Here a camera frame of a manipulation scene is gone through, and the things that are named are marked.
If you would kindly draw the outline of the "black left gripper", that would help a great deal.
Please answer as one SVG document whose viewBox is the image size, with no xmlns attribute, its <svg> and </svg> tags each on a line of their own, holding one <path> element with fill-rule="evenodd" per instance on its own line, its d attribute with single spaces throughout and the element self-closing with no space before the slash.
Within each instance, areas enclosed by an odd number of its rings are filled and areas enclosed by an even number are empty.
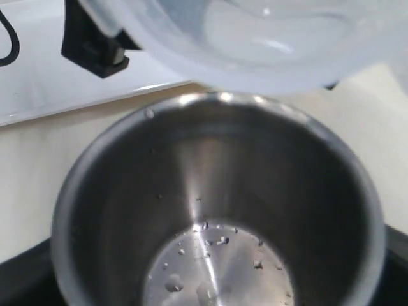
<svg viewBox="0 0 408 306">
<path fill-rule="evenodd" d="M 100 78 L 125 70 L 125 51 L 140 51 L 125 31 L 109 38 L 98 29 L 79 1 L 64 2 L 65 21 L 61 55 Z"/>
</svg>

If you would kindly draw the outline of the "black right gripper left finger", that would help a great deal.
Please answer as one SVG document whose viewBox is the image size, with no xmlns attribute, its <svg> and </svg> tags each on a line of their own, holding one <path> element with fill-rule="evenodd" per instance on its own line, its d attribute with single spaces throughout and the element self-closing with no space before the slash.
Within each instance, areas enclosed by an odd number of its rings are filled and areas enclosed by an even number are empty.
<svg viewBox="0 0 408 306">
<path fill-rule="evenodd" d="M 14 302 L 52 274 L 50 240 L 46 239 L 1 263 L 1 305 Z"/>
</svg>

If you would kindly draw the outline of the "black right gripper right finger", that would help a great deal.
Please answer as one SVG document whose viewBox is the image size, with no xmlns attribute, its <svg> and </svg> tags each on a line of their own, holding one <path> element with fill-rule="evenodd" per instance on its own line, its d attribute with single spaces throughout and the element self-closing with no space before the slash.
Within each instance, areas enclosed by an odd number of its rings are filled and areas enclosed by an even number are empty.
<svg viewBox="0 0 408 306">
<path fill-rule="evenodd" d="M 387 226 L 388 247 L 382 281 L 383 305 L 407 305 L 407 234 Z"/>
</svg>

